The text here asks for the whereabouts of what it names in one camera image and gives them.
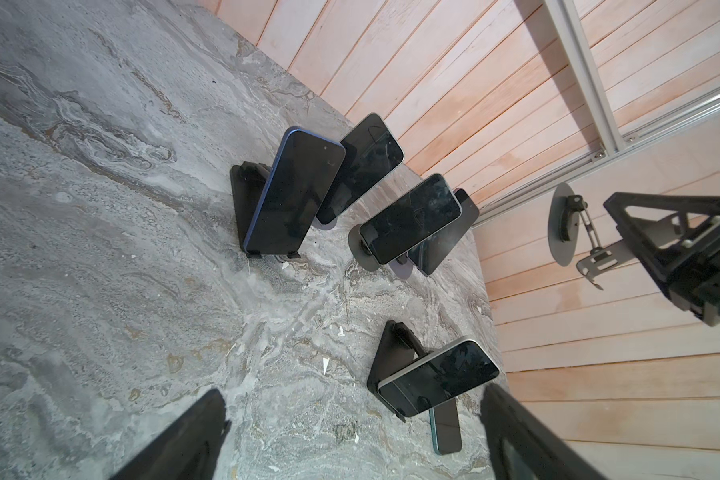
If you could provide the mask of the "teal smartphone on round stand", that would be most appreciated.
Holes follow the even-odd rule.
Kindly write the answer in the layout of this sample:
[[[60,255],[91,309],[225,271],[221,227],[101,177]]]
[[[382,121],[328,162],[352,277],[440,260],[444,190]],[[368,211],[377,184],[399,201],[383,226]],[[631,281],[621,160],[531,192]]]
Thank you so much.
[[[397,259],[450,223],[462,207],[441,174],[432,174],[363,223],[359,234],[380,265]]]

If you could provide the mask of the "black folding phone stand left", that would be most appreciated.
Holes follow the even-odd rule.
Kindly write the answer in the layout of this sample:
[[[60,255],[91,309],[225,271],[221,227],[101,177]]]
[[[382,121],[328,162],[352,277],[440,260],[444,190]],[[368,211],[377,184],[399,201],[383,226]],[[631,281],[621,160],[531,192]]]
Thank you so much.
[[[230,170],[239,246],[248,257],[298,258],[309,228],[292,167],[244,162]]]

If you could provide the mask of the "blue-edged smartphone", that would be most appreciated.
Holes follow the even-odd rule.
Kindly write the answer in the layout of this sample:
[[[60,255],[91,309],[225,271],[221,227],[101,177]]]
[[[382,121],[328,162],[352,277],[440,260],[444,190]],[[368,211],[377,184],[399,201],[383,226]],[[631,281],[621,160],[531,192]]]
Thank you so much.
[[[345,148],[301,127],[284,133],[241,242],[251,255],[295,255],[325,200]]]

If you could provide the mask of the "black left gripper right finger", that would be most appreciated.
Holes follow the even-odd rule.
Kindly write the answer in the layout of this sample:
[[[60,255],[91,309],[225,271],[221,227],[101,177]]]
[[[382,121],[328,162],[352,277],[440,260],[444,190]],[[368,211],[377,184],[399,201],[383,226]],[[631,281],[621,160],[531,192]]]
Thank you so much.
[[[497,479],[604,477],[499,385],[486,386],[480,419]]]

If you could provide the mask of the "green-edged smartphone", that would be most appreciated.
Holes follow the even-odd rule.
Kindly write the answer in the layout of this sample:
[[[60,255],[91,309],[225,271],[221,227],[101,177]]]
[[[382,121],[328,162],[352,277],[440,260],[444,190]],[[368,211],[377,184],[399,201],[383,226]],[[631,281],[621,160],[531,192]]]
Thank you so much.
[[[449,455],[462,450],[462,436],[456,399],[450,399],[429,410],[434,452]]]

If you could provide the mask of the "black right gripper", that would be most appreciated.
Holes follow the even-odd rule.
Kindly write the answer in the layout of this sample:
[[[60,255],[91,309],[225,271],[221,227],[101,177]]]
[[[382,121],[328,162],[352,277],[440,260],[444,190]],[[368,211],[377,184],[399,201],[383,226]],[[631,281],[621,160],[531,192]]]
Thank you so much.
[[[720,324],[720,196],[616,192],[604,208],[662,293]]]

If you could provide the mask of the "purple smartphone on round stand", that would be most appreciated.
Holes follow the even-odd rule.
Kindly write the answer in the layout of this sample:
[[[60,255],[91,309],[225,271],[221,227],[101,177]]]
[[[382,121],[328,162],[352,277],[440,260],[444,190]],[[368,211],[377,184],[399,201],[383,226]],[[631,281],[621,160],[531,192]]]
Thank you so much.
[[[434,273],[479,216],[478,207],[464,189],[458,188],[454,194],[462,209],[459,218],[407,253],[411,262],[425,276]]]

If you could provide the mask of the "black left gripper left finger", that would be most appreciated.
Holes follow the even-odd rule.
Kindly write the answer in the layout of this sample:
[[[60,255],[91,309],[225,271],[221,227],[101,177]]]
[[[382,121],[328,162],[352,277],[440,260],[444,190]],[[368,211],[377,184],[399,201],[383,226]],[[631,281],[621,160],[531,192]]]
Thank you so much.
[[[229,428],[224,398],[211,389],[112,477],[211,480]]]

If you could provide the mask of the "grey round empty phone stand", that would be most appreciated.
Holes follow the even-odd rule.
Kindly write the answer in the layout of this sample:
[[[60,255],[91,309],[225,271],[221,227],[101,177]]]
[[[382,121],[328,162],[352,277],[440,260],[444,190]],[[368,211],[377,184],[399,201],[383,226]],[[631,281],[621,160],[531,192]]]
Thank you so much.
[[[583,196],[576,194],[567,183],[561,183],[553,193],[547,224],[548,246],[558,265],[566,267],[573,261],[581,227],[587,233],[591,249],[587,257],[576,263],[576,269],[598,290],[603,290],[595,278],[633,259],[634,254],[623,240],[604,247]]]

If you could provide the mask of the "black folding phone stand front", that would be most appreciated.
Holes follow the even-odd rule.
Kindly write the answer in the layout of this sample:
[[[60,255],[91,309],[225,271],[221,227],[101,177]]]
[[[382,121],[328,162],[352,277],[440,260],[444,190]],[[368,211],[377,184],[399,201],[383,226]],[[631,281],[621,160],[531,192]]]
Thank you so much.
[[[367,389],[403,423],[406,417],[385,400],[378,391],[380,382],[430,353],[414,332],[403,322],[388,320],[367,378]]]

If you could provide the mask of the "silver-edged smartphone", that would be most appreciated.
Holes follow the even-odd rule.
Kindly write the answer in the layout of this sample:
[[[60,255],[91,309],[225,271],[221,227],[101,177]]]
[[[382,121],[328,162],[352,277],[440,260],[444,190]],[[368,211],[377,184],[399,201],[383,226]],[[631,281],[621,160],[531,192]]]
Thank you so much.
[[[380,381],[378,393],[403,417],[437,407],[496,379],[500,369],[475,339],[458,338]]]

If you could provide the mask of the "green smartphone on round stand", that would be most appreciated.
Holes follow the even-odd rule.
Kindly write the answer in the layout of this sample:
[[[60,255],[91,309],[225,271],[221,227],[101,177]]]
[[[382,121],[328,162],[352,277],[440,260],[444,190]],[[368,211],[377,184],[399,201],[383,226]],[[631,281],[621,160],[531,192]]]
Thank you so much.
[[[371,113],[341,141],[344,161],[323,201],[317,220],[330,224],[404,159],[404,153],[382,118]]]

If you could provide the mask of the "black folding phone stand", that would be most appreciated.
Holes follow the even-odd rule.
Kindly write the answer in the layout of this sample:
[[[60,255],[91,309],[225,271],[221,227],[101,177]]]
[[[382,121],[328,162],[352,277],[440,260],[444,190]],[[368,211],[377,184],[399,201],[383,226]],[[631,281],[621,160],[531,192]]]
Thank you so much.
[[[406,417],[385,400],[378,391],[380,382],[430,353],[414,332],[403,322],[388,320],[367,378],[367,389],[403,423]]]
[[[309,228],[292,167],[244,162],[230,170],[239,246],[248,257],[298,258]]]

